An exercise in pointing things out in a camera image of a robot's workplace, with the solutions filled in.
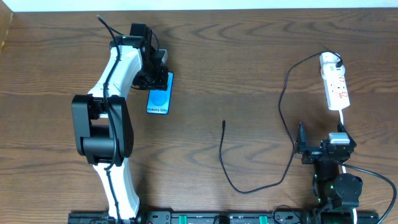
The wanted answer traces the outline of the blue screen Galaxy smartphone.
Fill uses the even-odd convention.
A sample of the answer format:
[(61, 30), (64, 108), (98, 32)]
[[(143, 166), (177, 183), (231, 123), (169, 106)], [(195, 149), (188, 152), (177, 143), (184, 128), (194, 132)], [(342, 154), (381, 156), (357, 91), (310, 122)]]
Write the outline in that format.
[(146, 112), (149, 114), (167, 115), (170, 109), (170, 101), (172, 95), (172, 88), (174, 84), (174, 73), (169, 72), (167, 82), (167, 89), (163, 90), (150, 90), (147, 100)]

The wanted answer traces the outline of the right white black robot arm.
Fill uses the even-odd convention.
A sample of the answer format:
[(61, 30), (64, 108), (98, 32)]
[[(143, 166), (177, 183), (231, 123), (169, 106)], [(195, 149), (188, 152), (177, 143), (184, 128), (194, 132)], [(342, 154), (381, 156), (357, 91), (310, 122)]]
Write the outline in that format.
[(350, 158), (355, 147), (342, 123), (319, 146), (307, 145), (304, 126), (299, 124), (294, 151), (302, 156), (302, 164), (314, 166), (313, 191), (319, 199), (319, 207), (308, 212), (305, 223), (354, 221), (353, 209), (359, 207), (363, 181), (340, 172), (339, 166)]

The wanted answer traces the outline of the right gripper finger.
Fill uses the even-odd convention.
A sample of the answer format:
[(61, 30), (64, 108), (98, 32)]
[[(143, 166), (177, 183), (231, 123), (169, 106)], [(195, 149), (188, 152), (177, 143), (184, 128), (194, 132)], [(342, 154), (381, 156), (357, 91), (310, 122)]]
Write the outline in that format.
[(352, 145), (352, 146), (356, 146), (355, 140), (349, 135), (349, 133), (347, 132), (347, 130), (346, 130), (346, 128), (345, 128), (345, 126), (344, 126), (344, 124), (342, 122), (339, 122), (337, 124), (337, 131), (339, 133), (345, 133), (345, 135), (349, 139), (349, 144)]
[(305, 137), (305, 130), (303, 123), (298, 125), (297, 139), (295, 142), (295, 152), (303, 152), (307, 148), (307, 140)]

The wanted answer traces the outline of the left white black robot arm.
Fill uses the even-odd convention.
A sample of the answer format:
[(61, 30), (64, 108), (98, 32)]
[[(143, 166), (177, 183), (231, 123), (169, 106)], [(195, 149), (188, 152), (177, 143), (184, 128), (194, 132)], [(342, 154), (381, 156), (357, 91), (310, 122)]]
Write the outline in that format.
[(148, 91), (146, 111), (167, 115), (174, 73), (165, 65), (167, 51), (152, 46), (158, 38), (146, 24), (133, 23), (128, 35), (107, 30), (110, 57), (101, 78), (72, 99), (75, 142), (103, 183), (109, 210), (102, 220), (130, 223), (139, 218), (140, 199), (129, 168), (134, 131), (127, 96), (132, 89)]

